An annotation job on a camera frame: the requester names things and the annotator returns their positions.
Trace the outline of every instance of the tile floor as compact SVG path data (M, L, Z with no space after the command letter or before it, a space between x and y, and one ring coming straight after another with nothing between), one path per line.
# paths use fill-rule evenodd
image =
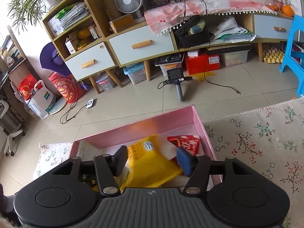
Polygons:
M43 120L29 122L27 134L20 139L16 155L5 157L1 163L0 182L4 194L14 194L30 183L40 155L39 143L71 142L191 104L196 105L201 119L211 119L290 100L296 96L298 79L290 70L280 73L278 67L279 64L260 63L253 57L247 63L224 67L214 71L216 76L208 77L209 81L237 88L241 95L232 89L206 81L200 83L195 79L182 84L186 100L178 102L174 86L157 89L164 79L160 69L150 82L137 85L128 82L124 88L116 87L100 95L91 90L71 113L75 114L91 98L97 99L95 107L83 109L66 124L62 125L59 119L70 105Z

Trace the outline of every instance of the yellow star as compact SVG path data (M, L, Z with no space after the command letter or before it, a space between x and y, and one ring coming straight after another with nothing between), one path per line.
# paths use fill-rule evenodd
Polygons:
M212 72L205 72L205 76L208 77L208 76L216 76L217 74L215 73L212 73ZM192 74L190 75L192 77L196 77L199 79L200 82L203 82L205 80L204 78L204 73L199 73L199 74Z

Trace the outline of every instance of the gray ribbed panel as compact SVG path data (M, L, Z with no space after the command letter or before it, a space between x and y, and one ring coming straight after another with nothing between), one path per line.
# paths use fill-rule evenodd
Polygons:
M98 209L73 228L229 228L211 216L198 198L176 188L127 188L104 199Z

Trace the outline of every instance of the drawer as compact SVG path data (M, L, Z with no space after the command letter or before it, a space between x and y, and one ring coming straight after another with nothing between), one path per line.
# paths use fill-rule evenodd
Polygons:
M148 40L151 40L150 45L136 49L132 48L132 45ZM137 28L118 35L110 39L110 43L121 65L157 54L174 51L170 33L165 33L158 37L151 31L149 26Z
M267 15L254 15L254 33L257 38L267 39L288 39L292 20L267 16ZM286 31L276 31L274 27L285 28Z
M81 68L83 64L92 60L94 60L94 64ZM92 74L113 67L115 66L115 63L113 62L105 43L102 42L69 59L66 61L66 65L75 79L79 81Z

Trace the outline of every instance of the glass jar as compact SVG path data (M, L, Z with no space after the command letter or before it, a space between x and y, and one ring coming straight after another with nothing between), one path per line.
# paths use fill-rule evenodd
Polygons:
M280 11L280 4L276 0L265 0L264 4L273 11Z

